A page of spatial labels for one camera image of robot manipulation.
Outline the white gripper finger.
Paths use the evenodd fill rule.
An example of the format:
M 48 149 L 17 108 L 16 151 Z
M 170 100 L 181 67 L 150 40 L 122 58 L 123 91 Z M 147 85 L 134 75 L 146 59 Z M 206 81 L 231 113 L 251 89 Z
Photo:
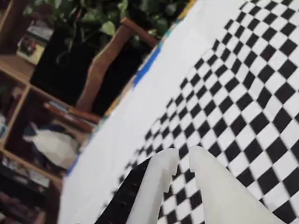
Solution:
M 157 223 L 163 194 L 169 191 L 178 161 L 179 152 L 174 148 L 160 151 L 150 158 L 126 223 Z
M 207 224 L 280 224 L 282 221 L 258 201 L 206 149 L 189 150 L 190 171 L 201 191 Z

